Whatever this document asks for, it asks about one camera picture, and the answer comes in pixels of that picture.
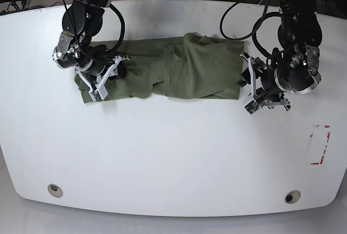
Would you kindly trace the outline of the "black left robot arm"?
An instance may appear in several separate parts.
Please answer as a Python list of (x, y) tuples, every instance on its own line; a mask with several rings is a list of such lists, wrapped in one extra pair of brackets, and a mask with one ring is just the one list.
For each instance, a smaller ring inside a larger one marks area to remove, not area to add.
[[(250, 57), (243, 52), (246, 69), (238, 81), (240, 87), (251, 85), (250, 98), (257, 103), (285, 104), (285, 92), (306, 94), (321, 82), (319, 74), (319, 46), (323, 39), (318, 23), (316, 0), (279, 0), (279, 12), (264, 11), (248, 35), (256, 49), (266, 58)], [(281, 50), (269, 53), (257, 39), (262, 23), (279, 17), (278, 40)]]

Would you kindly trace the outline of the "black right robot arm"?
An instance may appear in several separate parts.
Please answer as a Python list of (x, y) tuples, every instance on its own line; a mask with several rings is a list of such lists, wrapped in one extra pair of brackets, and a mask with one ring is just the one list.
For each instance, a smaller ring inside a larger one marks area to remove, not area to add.
[[(63, 31), (53, 59), (62, 69), (73, 67), (91, 83), (96, 83), (106, 70), (115, 64), (118, 48), (125, 36), (125, 21), (112, 0), (73, 0), (66, 8), (62, 19)], [(104, 44), (91, 46), (92, 38), (99, 33), (103, 14), (110, 8), (119, 18), (120, 36), (116, 44), (108, 49)]]

